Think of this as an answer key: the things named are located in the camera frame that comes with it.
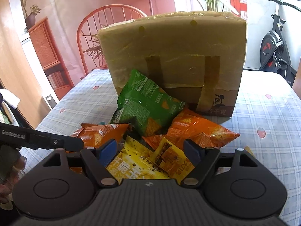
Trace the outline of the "person left hand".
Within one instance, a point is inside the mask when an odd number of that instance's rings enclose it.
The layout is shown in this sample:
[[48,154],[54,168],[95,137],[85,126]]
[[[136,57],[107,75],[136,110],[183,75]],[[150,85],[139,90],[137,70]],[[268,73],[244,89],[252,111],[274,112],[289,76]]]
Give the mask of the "person left hand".
[[12,211],[12,191],[24,174],[27,159],[19,148],[1,145],[1,209]]

